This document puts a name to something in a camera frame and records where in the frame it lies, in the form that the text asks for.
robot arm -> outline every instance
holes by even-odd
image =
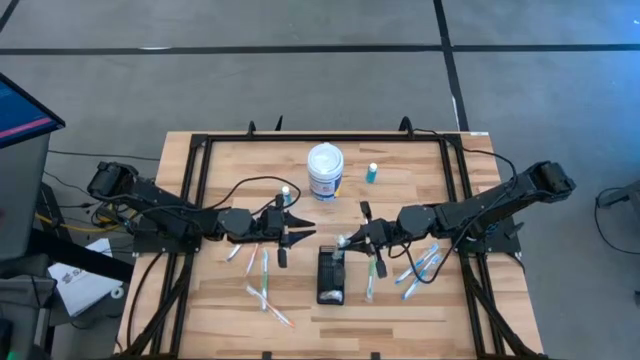
[[[287,231],[315,224],[285,211],[282,195],[277,195],[272,202],[275,204],[267,206],[257,219],[248,209],[199,209],[157,187],[153,180],[138,176],[132,166],[115,162],[100,162],[87,191],[98,200],[128,206],[137,216],[151,220],[158,233],[175,241],[189,242],[201,237],[220,241],[227,235],[227,240],[234,244],[276,242],[280,267],[287,266],[285,248],[315,233],[315,230]],[[112,217],[135,233],[135,222],[118,218],[117,214]]]
[[[411,205],[400,210],[396,221],[372,220],[367,202],[360,204],[367,219],[343,250],[366,253],[377,258],[379,277],[386,276],[380,256],[383,248],[424,239],[450,238],[466,232],[473,239],[486,236],[490,227],[534,202],[553,203],[566,199],[575,184],[557,163],[539,162],[514,179],[462,202]]]

wooden tabletop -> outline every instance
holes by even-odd
[[[158,186],[180,193],[191,133],[167,135],[157,174]],[[486,134],[462,134],[470,149],[491,151]],[[256,358],[263,351],[274,358],[368,358],[380,352],[382,358],[473,358],[474,348],[469,324],[462,274],[457,255],[445,263],[438,279],[421,285],[407,301],[400,296],[408,287],[393,281],[408,267],[406,257],[385,262],[389,276],[376,279],[374,302],[365,302],[368,258],[363,254],[346,255],[346,304],[327,306],[316,303],[318,246],[335,244],[338,234],[353,233],[362,223],[359,201],[368,200],[374,217],[395,219],[402,206],[447,201],[442,161],[437,143],[429,142],[337,142],[345,159],[340,198],[332,203],[313,199],[308,190],[307,154],[314,142],[226,142],[215,143],[209,167],[204,205],[221,199],[238,181],[258,175],[283,177],[302,189],[300,201],[291,212],[314,221],[317,233],[289,251],[289,266],[280,269],[275,245],[269,251],[269,301],[281,310],[295,328],[285,327],[270,313],[259,309],[259,301],[245,291],[248,281],[260,288],[260,257],[248,280],[243,278],[253,245],[245,245],[231,263],[225,258],[233,247],[228,242],[203,240],[195,257],[191,278],[180,357],[184,358]],[[191,201],[195,197],[197,172],[202,154],[196,161]],[[452,167],[463,198],[453,150]],[[369,163],[378,164],[374,184],[364,177]],[[466,154],[474,193],[500,182],[495,159],[482,154]],[[277,181],[250,182],[240,187],[227,205],[258,209],[281,188]],[[411,247],[414,256],[436,240],[427,237]],[[449,240],[439,240],[442,251]],[[141,256],[135,265],[131,291],[120,325],[118,339],[125,344],[129,308],[142,273],[154,255]],[[150,272],[141,291],[133,319],[133,338],[156,311],[167,256]],[[492,254],[488,259],[495,299],[499,310],[535,351],[542,351],[522,269],[510,258]],[[481,310],[488,351],[493,346],[486,315]],[[163,350],[169,348],[173,310],[167,317]]]

white container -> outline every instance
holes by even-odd
[[[329,143],[314,146],[307,158],[311,194],[320,201],[335,199],[343,169],[344,158],[340,149]]]

monitor screen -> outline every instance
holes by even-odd
[[[62,127],[58,116],[0,74],[0,148]]]

container lid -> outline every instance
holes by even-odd
[[[309,172],[320,179],[333,179],[342,172],[344,159],[340,149],[329,143],[316,145],[309,151]]]

